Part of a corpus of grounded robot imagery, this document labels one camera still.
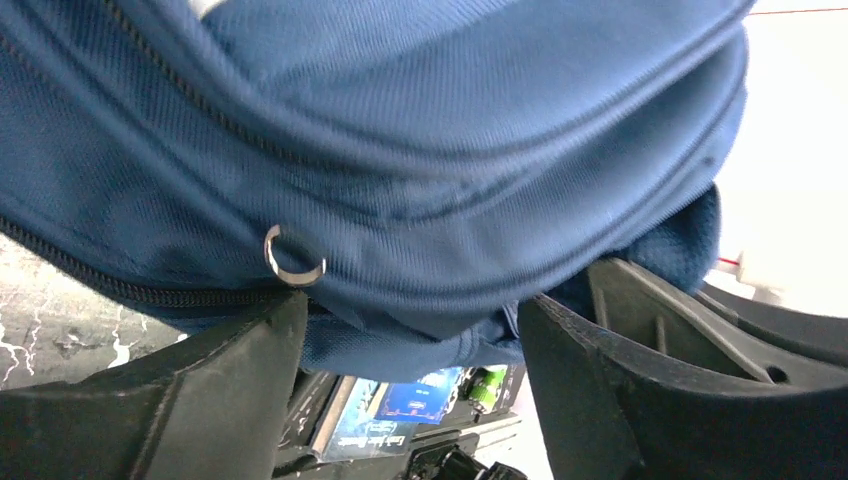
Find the navy blue student backpack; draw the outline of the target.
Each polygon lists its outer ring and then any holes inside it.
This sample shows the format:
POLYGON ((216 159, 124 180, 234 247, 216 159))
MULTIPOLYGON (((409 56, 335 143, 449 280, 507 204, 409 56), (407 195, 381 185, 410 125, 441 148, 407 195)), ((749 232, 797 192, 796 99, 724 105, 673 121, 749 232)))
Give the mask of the navy blue student backpack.
POLYGON ((1 228, 196 332, 290 289, 302 364, 519 363, 588 267, 718 250, 748 1, 5 1, 1 228))

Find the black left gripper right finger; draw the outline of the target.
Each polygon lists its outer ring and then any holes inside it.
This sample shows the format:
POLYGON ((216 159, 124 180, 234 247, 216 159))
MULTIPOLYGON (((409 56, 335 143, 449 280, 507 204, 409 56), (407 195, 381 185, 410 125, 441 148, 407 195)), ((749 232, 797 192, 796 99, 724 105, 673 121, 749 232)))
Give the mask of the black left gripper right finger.
POLYGON ((520 337, 557 479, 843 479, 847 324, 620 260, 589 270, 595 317, 540 295, 520 337))

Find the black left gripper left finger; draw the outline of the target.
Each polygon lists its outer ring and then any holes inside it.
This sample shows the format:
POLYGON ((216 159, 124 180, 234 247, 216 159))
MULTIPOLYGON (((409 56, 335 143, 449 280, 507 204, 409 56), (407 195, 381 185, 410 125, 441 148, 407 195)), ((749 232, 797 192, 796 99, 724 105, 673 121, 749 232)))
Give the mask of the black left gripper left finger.
POLYGON ((268 479, 307 299, 263 304, 77 383, 1 395, 5 479, 268 479))

